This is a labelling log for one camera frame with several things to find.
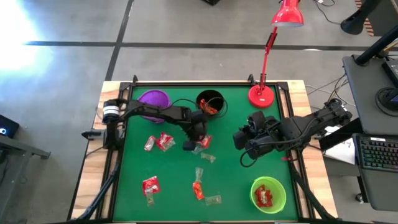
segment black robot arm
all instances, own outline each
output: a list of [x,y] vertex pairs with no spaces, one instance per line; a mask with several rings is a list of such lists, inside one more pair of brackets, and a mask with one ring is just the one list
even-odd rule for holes
[[346,125],[352,114],[338,99],[332,99],[322,110],[304,117],[293,116],[277,121],[264,117],[261,111],[248,117],[248,125],[240,128],[233,139],[236,149],[246,148],[251,159],[257,159],[274,149],[285,151],[302,150],[311,136],[322,132],[327,126]]
[[206,136],[207,120],[201,110],[192,112],[190,108],[185,106],[160,108],[137,100],[113,99],[104,102],[102,122],[106,124],[105,148],[119,144],[118,123],[136,115],[161,118],[168,123],[179,125],[188,137],[188,141],[183,144],[184,150],[194,150],[196,142]]

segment red lamp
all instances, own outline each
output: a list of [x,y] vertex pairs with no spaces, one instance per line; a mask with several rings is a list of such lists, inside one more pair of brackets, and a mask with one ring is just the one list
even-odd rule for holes
[[274,45],[278,27],[299,27],[304,25],[303,15],[297,8],[298,3],[299,0],[284,0],[279,11],[271,21],[274,29],[272,30],[266,44],[266,53],[264,54],[264,63],[262,64],[260,84],[250,88],[248,94],[249,102],[256,108],[267,108],[274,102],[274,92],[264,84],[267,76],[267,59],[269,52],[271,51],[271,47]]

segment keyboard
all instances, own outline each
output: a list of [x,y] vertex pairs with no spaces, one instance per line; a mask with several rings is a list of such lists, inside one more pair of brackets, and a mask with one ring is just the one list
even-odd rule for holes
[[354,134],[353,140],[362,168],[398,172],[398,138]]

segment green bowl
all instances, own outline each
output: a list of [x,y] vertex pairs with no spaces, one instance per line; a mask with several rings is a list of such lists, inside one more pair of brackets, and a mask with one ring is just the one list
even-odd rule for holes
[[[261,185],[265,185],[266,189],[271,191],[272,195],[272,206],[271,207],[258,207],[256,200],[256,190]],[[276,179],[272,177],[259,177],[254,180],[254,183],[251,186],[250,190],[250,198],[253,202],[254,206],[258,208],[260,211],[268,214],[275,214],[282,211],[286,204],[286,191],[284,186]]]

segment purple bowl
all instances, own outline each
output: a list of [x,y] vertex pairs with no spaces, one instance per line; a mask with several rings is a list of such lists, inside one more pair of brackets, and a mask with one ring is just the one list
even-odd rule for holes
[[[142,103],[148,103],[152,105],[159,106],[161,108],[166,108],[171,105],[170,97],[167,93],[162,90],[148,90],[143,93],[138,99],[138,101]],[[163,123],[164,120],[160,118],[141,116],[144,119],[148,119],[154,123],[160,124]]]

